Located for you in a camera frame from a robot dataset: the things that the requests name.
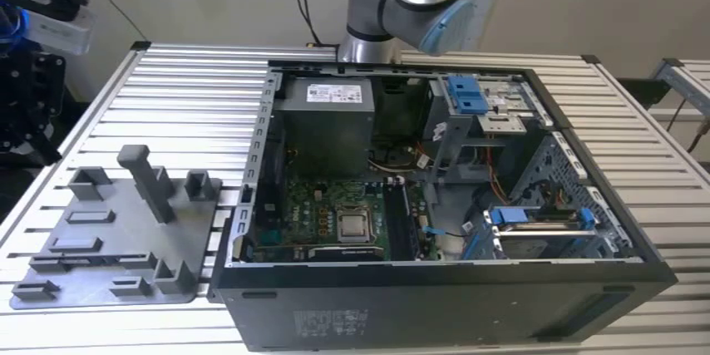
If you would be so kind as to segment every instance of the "slotted aluminum surface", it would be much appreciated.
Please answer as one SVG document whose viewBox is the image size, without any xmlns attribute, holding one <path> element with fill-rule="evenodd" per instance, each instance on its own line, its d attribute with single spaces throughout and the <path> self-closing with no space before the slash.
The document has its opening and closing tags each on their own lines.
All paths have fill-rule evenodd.
<svg viewBox="0 0 710 355">
<path fill-rule="evenodd" d="M 209 353 L 247 351 L 227 310 L 204 297 L 220 227 L 236 204 L 244 155 L 268 59 L 329 61 L 332 51 L 154 44 L 132 52 L 60 149 L 64 161 L 37 177 L 0 225 L 0 349 L 17 353 Z M 710 178 L 610 78 L 579 57 L 404 54 L 407 64 L 527 67 L 560 104 L 604 175 L 680 282 L 579 346 L 555 353 L 710 353 Z M 200 296 L 177 305 L 14 311 L 9 291 L 29 254 L 69 202 L 72 170 L 114 163 L 124 143 L 144 143 L 153 165 L 181 175 L 205 168 L 225 181 Z M 423 348 L 384 353 L 550 353 L 546 347 Z"/>
<path fill-rule="evenodd" d="M 710 60 L 680 60 L 680 62 L 706 89 L 710 88 Z"/>
</svg>

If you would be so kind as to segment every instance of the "gray plastic tray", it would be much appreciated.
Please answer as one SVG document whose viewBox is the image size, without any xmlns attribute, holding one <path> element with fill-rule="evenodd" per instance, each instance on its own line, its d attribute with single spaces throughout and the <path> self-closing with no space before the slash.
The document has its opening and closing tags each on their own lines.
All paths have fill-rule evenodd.
<svg viewBox="0 0 710 355">
<path fill-rule="evenodd" d="M 77 170 L 74 198 L 12 290 L 12 308 L 193 299 L 221 181 L 204 170 L 171 180 L 164 168 L 149 167 L 148 148 L 137 147 L 136 162 L 152 171 L 137 175 L 130 168 L 138 182 L 112 181 L 97 167 Z M 152 205 L 161 201 L 157 210 Z"/>
</svg>

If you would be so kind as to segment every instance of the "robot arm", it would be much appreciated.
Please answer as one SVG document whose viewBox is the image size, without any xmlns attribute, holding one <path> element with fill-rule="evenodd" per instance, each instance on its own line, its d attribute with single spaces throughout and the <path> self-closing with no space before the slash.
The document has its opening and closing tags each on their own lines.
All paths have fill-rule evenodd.
<svg viewBox="0 0 710 355">
<path fill-rule="evenodd" d="M 395 38 L 437 56 L 460 42 L 472 14 L 471 0 L 348 0 L 339 60 L 397 62 Z"/>
</svg>

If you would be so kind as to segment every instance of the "blue cable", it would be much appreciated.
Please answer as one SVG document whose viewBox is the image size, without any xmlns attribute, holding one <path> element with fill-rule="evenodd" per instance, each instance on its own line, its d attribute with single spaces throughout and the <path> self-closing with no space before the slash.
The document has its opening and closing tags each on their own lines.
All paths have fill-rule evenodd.
<svg viewBox="0 0 710 355">
<path fill-rule="evenodd" d="M 477 234 L 473 236 L 473 238 L 469 241 L 468 248 L 465 249 L 465 252 L 463 253 L 461 259 L 469 259 L 469 256 L 473 253 L 473 248 L 476 247 L 476 244 L 477 244 Z"/>
<path fill-rule="evenodd" d="M 14 47 L 20 44 L 20 41 L 22 40 L 24 34 L 26 32 L 26 27 L 29 25 L 29 14 L 26 13 L 25 10 L 22 10 L 18 7 L 16 7 L 16 10 L 17 10 L 18 15 L 17 15 L 17 21 L 16 21 L 14 28 L 12 29 L 10 33 L 6 33 L 5 35 L 0 37 L 0 42 L 9 44 L 9 47 L 2 52 L 4 54 L 8 54 L 9 52 L 12 52 Z"/>
</svg>

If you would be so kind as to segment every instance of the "cable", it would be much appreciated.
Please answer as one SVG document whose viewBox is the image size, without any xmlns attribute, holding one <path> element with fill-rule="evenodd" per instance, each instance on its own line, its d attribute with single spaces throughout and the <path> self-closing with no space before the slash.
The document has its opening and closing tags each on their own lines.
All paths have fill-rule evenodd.
<svg viewBox="0 0 710 355">
<path fill-rule="evenodd" d="M 692 139 L 692 143 L 690 143 L 690 147 L 687 147 L 687 152 L 692 153 L 692 150 L 695 150 L 695 146 L 698 145 L 698 142 L 700 141 L 702 133 L 698 133 Z"/>
<path fill-rule="evenodd" d="M 674 114 L 672 118 L 670 119 L 670 122 L 667 123 L 666 132 L 670 132 L 670 128 L 671 128 L 671 126 L 674 125 L 674 122 L 675 122 L 675 118 L 678 118 L 678 114 L 680 113 L 680 109 L 683 108 L 684 105 L 686 105 L 686 99 L 683 99 L 683 101 L 678 105 L 678 109 L 675 110 L 675 114 Z"/>
<path fill-rule="evenodd" d="M 311 18 L 305 15 L 305 12 L 303 11 L 303 5 L 300 4 L 300 0 L 296 0 L 296 3 L 299 4 L 300 16 L 303 16 L 303 19 L 305 20 L 305 25 L 308 26 L 308 30 L 311 31 L 312 40 L 320 46 L 323 43 L 320 42 L 319 36 L 315 34 L 315 31 L 312 29 Z"/>
<path fill-rule="evenodd" d="M 455 233 L 447 232 L 447 231 L 443 230 L 443 229 L 435 229 L 435 228 L 432 228 L 432 227 L 429 227 L 429 226 L 424 226 L 424 227 L 421 228 L 421 231 L 423 231 L 424 233 L 435 234 L 435 235 L 439 235 L 439 236 L 440 236 L 440 235 L 444 235 L 444 234 L 445 234 L 447 236 L 451 236 L 451 237 L 460 237 L 460 238 L 465 238 L 465 237 L 469 236 L 469 234 L 455 234 Z"/>
<path fill-rule="evenodd" d="M 489 154 L 489 147 L 485 150 L 488 153 L 487 164 L 488 164 L 489 188 L 492 189 L 492 193 L 493 195 L 496 195 L 500 202 L 503 202 L 504 205 L 508 205 L 508 201 L 505 200 L 508 196 L 505 195 L 503 187 L 500 187 L 500 182 L 497 182 L 497 177 L 492 170 L 492 164 L 491 164 L 492 157 Z"/>
<path fill-rule="evenodd" d="M 385 166 L 381 166 L 380 164 L 377 164 L 375 161 L 372 160 L 367 160 L 367 162 L 369 162 L 369 164 L 377 168 L 379 170 L 383 170 L 384 172 L 389 172 L 392 174 L 397 174 L 397 173 L 401 173 L 401 172 L 412 172 L 413 169 L 409 169 L 409 170 L 399 170 L 399 169 L 395 169 L 395 168 L 388 168 Z"/>
<path fill-rule="evenodd" d="M 0 43 L 8 45 L 8 47 L 1 51 L 1 54 L 6 55 L 9 52 L 12 52 L 22 40 L 22 36 L 29 25 L 29 16 L 26 11 L 18 7 L 10 6 L 9 4 L 0 3 L 0 8 L 5 14 L 8 22 L 10 22 L 10 15 L 8 12 L 12 11 L 14 13 L 14 26 L 12 31 L 0 36 Z"/>
<path fill-rule="evenodd" d="M 424 147 L 421 146 L 421 143 L 420 143 L 419 141 L 417 141 L 417 150 L 419 150 L 419 152 L 420 152 L 423 155 L 425 155 L 425 156 L 431 159 L 429 155 L 425 154 Z"/>
<path fill-rule="evenodd" d="M 49 114 L 49 117 L 56 118 L 62 114 L 64 111 L 64 93 L 66 93 L 66 85 L 62 85 L 62 94 L 58 98 L 58 111 L 54 111 L 54 114 Z"/>
<path fill-rule="evenodd" d="M 118 7 L 118 5 L 114 4 L 113 0 L 108 0 L 108 2 L 109 2 L 110 5 L 114 7 L 116 11 L 122 15 L 122 17 L 125 18 L 125 20 L 128 21 L 128 23 L 130 24 L 130 26 L 133 27 L 133 29 L 137 31 L 137 34 L 141 36 L 141 39 L 142 39 L 144 41 L 148 41 L 148 38 L 145 37 L 145 34 L 142 33 L 141 29 L 134 25 L 133 20 L 132 20 L 130 17 L 125 14 L 125 12 L 121 10 L 121 8 Z"/>
</svg>

